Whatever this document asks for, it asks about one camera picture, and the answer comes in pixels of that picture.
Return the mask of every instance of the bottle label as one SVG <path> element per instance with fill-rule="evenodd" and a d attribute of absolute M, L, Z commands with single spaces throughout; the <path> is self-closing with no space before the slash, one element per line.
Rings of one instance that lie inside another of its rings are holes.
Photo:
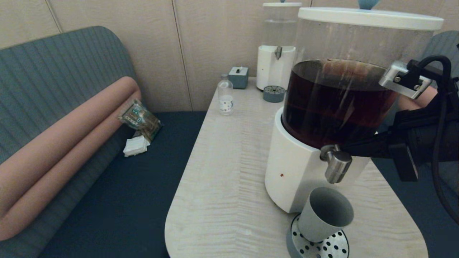
<path fill-rule="evenodd" d="M 230 95 L 221 96 L 220 99 L 220 111 L 231 112 L 233 111 L 233 97 Z"/>

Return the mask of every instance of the brown liquid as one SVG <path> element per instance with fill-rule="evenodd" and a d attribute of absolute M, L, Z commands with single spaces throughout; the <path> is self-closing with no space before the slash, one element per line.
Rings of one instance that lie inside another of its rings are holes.
<path fill-rule="evenodd" d="M 384 69 L 351 60 L 313 60 L 294 66 L 282 124 L 320 149 L 372 136 L 397 93 L 378 84 Z"/>

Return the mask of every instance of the white dispenser base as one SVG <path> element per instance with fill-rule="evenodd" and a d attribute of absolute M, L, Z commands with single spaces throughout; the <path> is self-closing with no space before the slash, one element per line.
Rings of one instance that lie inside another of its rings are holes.
<path fill-rule="evenodd" d="M 282 54 L 277 60 L 276 48 L 277 46 L 266 45 L 258 47 L 257 88 L 260 90 L 272 85 L 288 88 L 296 49 L 293 46 L 283 46 Z"/>
<path fill-rule="evenodd" d="M 352 157 L 353 161 L 337 184 L 325 178 L 328 163 L 320 160 L 320 150 L 291 136 L 282 125 L 284 108 L 276 113 L 269 150 L 265 186 L 271 199 L 287 213 L 301 212 L 309 193 L 317 187 L 350 187 L 368 164 L 369 157 Z"/>

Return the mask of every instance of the white lid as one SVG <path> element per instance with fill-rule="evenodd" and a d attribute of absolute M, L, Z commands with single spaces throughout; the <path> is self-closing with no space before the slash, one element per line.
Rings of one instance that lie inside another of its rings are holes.
<path fill-rule="evenodd" d="M 439 17 L 421 14 L 333 7 L 303 7 L 298 17 L 319 22 L 410 30 L 438 30 L 444 21 Z"/>
<path fill-rule="evenodd" d="M 302 3 L 263 3 L 267 7 L 301 7 Z"/>

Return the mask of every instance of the gray cup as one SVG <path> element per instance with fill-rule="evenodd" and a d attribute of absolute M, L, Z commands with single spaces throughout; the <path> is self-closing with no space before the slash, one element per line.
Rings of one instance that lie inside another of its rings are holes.
<path fill-rule="evenodd" d="M 303 236 L 320 242 L 342 230 L 354 219 L 354 209 L 340 192 L 319 187 L 312 190 L 298 221 Z"/>

